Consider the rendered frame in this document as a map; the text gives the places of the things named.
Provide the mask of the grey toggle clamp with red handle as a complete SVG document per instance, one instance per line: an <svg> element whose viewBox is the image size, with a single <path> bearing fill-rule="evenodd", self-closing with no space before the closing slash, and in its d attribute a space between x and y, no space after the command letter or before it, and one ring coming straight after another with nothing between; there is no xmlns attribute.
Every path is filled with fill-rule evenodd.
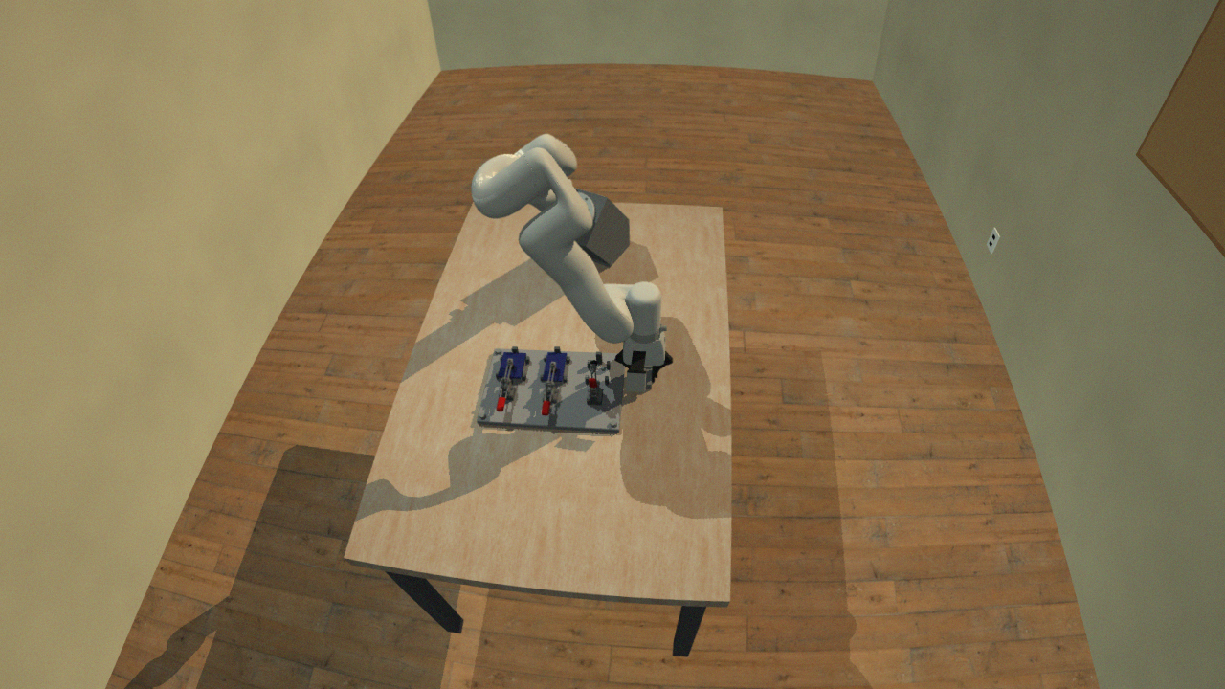
<svg viewBox="0 0 1225 689"><path fill-rule="evenodd" d="M510 369L510 371L512 369L514 369L513 359L510 359L510 358L507 359L506 374L507 374L508 369ZM516 387L512 387L512 384L511 384L511 380L510 380L510 371L508 371L508 379L506 378L506 375L503 375L503 378L501 378L501 389L500 389L500 394L499 394L499 405L496 405L496 411L503 411L503 403L506 403L506 400L514 400Z"/></svg>

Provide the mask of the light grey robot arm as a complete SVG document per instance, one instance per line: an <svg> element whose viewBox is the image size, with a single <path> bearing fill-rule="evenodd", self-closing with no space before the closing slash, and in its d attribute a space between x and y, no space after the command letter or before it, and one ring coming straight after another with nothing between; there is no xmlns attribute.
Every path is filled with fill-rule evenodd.
<svg viewBox="0 0 1225 689"><path fill-rule="evenodd" d="M564 288L586 325L612 345L628 337L639 345L654 342L668 331L660 322L659 288L649 282L603 284L593 260L576 243L590 230L595 215L593 201L568 179L576 168L568 145L543 134L514 154L485 162L473 178L472 197L489 218L513 215L528 202L538 208L540 213L518 234L519 246Z"/></svg>

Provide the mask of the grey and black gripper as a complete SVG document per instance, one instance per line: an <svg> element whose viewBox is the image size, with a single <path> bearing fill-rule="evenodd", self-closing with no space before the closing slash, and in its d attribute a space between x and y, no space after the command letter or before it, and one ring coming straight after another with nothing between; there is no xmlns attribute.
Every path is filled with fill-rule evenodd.
<svg viewBox="0 0 1225 689"><path fill-rule="evenodd" d="M628 340L624 341L624 349L620 349L620 352L617 352L617 356L615 356L615 360L617 360L620 365L628 367L628 370L631 370L631 364L632 364L632 349L646 349L644 367L652 367L653 383L655 383L657 373L663 367L673 365L673 358L671 356L668 354L665 349L664 331L662 331L659 340L649 342L648 345L639 345L639 342L635 342L630 340L630 337Z"/></svg>

